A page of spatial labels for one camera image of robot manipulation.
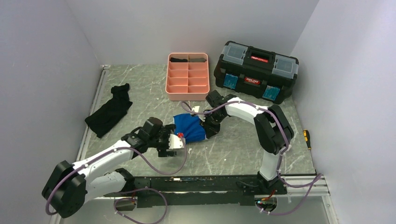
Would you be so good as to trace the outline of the blue underwear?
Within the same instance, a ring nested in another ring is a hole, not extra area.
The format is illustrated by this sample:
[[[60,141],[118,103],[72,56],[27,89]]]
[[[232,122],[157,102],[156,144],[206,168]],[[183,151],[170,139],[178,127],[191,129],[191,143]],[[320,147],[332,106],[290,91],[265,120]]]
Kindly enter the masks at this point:
[[[182,113],[173,116],[175,135],[183,137],[186,143],[204,141],[206,132],[201,126],[201,119],[189,113]]]

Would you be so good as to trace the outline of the black underwear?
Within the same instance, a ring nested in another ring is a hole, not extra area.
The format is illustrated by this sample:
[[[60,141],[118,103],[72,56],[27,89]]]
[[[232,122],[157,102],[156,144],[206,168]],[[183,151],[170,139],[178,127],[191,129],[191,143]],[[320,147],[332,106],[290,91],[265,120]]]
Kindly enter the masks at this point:
[[[127,114],[133,104],[129,99],[129,90],[128,83],[112,87],[112,98],[85,118],[85,123],[98,138],[107,134]]]

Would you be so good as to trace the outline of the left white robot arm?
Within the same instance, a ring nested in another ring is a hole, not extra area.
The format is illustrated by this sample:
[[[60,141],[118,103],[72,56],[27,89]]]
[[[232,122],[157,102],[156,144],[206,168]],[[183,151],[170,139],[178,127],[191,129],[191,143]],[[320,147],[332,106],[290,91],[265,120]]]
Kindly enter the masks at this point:
[[[176,156],[176,149],[183,147],[184,135],[176,132],[176,125],[164,125],[160,119],[150,117],[111,147],[81,161],[58,163],[42,190],[45,212],[66,218],[97,197],[112,193],[128,196],[136,189],[135,177],[124,168],[110,172],[111,168],[141,157],[154,171],[165,175],[143,154],[155,148],[159,156]]]

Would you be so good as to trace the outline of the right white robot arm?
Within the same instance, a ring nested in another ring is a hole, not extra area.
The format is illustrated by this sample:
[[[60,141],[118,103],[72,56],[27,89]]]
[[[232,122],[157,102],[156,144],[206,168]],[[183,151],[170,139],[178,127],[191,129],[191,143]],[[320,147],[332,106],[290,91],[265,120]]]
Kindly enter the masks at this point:
[[[259,170],[262,178],[257,181],[257,187],[264,194],[270,193],[278,179],[281,151],[288,148],[294,137],[282,109],[277,105],[255,105],[233,94],[221,96],[217,91],[210,92],[206,101],[212,107],[204,111],[205,119],[201,122],[206,138],[220,132],[220,124],[226,117],[237,117],[255,126],[259,143],[265,151]]]

